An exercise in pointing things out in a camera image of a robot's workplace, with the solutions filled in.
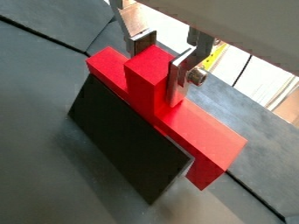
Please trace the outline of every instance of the red plastic part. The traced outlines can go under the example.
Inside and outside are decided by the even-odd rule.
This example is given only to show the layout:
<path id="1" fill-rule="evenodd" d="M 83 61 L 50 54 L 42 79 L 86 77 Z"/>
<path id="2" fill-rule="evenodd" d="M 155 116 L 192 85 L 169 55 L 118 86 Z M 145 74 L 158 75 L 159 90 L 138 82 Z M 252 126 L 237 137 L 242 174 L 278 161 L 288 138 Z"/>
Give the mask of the red plastic part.
<path id="1" fill-rule="evenodd" d="M 196 162 L 188 178 L 204 190 L 229 169 L 248 140 L 189 99 L 169 107 L 165 97 L 173 58 L 153 45 L 133 59 L 107 48 L 87 62 L 90 72 L 193 154 Z"/>

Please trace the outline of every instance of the yellow object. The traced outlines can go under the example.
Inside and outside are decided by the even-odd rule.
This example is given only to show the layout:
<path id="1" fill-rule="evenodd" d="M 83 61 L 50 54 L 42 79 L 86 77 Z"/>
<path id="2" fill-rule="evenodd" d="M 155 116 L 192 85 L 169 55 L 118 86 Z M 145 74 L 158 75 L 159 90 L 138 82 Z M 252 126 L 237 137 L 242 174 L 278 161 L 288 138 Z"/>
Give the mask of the yellow object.
<path id="1" fill-rule="evenodd" d="M 214 68 L 214 65 L 217 64 L 217 62 L 221 59 L 221 56 L 228 50 L 228 47 L 229 47 L 228 43 L 224 43 L 221 46 L 216 46 L 217 49 L 213 51 L 210 57 L 202 62 L 202 66 L 208 71 L 210 71 Z"/>

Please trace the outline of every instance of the black panel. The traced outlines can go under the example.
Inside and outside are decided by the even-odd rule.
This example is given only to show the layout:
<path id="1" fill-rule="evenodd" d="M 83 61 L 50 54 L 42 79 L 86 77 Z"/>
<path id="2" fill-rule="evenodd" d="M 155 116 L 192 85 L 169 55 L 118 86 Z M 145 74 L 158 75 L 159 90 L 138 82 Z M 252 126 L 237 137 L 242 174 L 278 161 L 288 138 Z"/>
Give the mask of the black panel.
<path id="1" fill-rule="evenodd" d="M 91 74 L 70 116 L 126 179 L 154 203 L 193 157 L 162 136 Z"/>

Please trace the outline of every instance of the metal bracket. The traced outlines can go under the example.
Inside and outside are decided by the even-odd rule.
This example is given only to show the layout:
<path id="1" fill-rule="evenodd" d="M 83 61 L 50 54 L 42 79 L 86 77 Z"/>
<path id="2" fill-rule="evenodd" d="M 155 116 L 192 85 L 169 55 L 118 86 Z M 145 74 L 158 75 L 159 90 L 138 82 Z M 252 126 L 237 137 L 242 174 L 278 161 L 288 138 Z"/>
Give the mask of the metal bracket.
<path id="1" fill-rule="evenodd" d="M 149 28 L 141 3 L 134 0 L 110 0 L 110 5 L 126 35 L 126 50 L 134 57 L 155 44 L 157 31 Z"/>
<path id="2" fill-rule="evenodd" d="M 214 37 L 190 27 L 188 42 L 194 47 L 170 62 L 166 101 L 172 107 L 188 95 L 190 83 L 201 86 L 210 73 L 200 64 L 212 55 Z"/>

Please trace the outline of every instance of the red block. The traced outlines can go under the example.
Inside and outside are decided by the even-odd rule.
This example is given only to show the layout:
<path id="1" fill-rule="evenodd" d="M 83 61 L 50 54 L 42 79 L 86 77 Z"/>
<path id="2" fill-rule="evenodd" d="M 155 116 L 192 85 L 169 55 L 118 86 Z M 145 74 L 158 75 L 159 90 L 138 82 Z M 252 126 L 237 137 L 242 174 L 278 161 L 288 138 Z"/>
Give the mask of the red block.
<path id="1" fill-rule="evenodd" d="M 174 108 L 167 106 L 173 58 L 154 45 L 133 59 L 107 48 L 89 59 L 89 68 L 145 119 L 193 154 L 196 162 L 188 178 L 205 189 L 229 169 L 248 140 L 189 99 Z"/>
<path id="2" fill-rule="evenodd" d="M 151 124 L 155 124 L 155 114 L 167 107 L 167 72 L 173 59 L 169 52 L 153 45 L 126 63 L 129 102 Z"/>
<path id="3" fill-rule="evenodd" d="M 129 58 L 107 47 L 87 59 L 90 72 L 106 83 L 111 90 L 129 101 L 125 64 Z"/>

